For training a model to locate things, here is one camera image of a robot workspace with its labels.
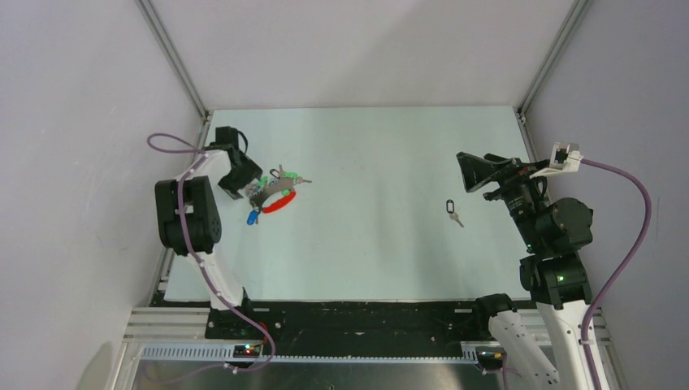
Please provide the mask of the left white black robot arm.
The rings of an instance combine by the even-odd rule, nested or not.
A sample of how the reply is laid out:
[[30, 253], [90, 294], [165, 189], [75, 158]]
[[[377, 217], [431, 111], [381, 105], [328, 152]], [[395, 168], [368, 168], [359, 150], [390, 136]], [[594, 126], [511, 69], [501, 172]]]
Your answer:
[[232, 200], [243, 199], [245, 189], [262, 175], [262, 168], [247, 154], [246, 136], [236, 128], [223, 126], [214, 130], [214, 140], [204, 147], [166, 133], [155, 133], [147, 142], [163, 153], [194, 156], [184, 173], [154, 186], [162, 245], [198, 274], [212, 308], [231, 310], [225, 327], [235, 337], [253, 335], [257, 317], [240, 307], [245, 290], [221, 264], [223, 223], [215, 200], [217, 191]]

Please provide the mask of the red handled metal key holder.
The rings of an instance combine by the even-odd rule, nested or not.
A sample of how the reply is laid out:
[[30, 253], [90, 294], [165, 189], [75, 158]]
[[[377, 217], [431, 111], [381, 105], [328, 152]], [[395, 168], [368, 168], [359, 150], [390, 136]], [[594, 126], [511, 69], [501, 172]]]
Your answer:
[[[273, 176], [263, 176], [259, 181], [249, 184], [245, 188], [245, 195], [253, 210], [260, 210], [261, 214], [270, 214], [288, 205], [296, 196], [295, 180]], [[292, 192], [282, 195], [282, 190], [291, 189]]]

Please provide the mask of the blue key tag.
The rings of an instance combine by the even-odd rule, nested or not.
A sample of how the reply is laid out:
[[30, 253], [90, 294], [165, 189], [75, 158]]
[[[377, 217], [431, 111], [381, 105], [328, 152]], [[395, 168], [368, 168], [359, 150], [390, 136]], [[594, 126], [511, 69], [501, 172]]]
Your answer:
[[247, 223], [249, 226], [252, 226], [252, 225], [254, 225], [254, 224], [257, 224], [257, 223], [258, 223], [258, 218], [259, 218], [259, 215], [260, 215], [260, 214], [261, 214], [261, 211], [260, 211], [260, 210], [251, 210], [251, 211], [249, 212], [249, 216], [248, 216], [248, 218], [247, 218], [247, 220], [246, 220], [246, 223]]

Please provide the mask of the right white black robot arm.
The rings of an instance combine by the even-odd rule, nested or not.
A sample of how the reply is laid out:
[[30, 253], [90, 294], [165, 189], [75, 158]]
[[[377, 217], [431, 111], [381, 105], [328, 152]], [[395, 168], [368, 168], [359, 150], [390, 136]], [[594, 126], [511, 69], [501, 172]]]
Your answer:
[[545, 201], [549, 176], [574, 173], [583, 156], [568, 145], [552, 157], [523, 162], [494, 154], [457, 154], [465, 189], [472, 193], [495, 182], [488, 201], [502, 200], [525, 245], [519, 278], [543, 319], [555, 359], [550, 361], [524, 327], [516, 305], [504, 293], [480, 297], [472, 317], [474, 333], [497, 340], [529, 389], [608, 389], [605, 364], [592, 325], [592, 291], [579, 250], [592, 242], [592, 209], [566, 197]]

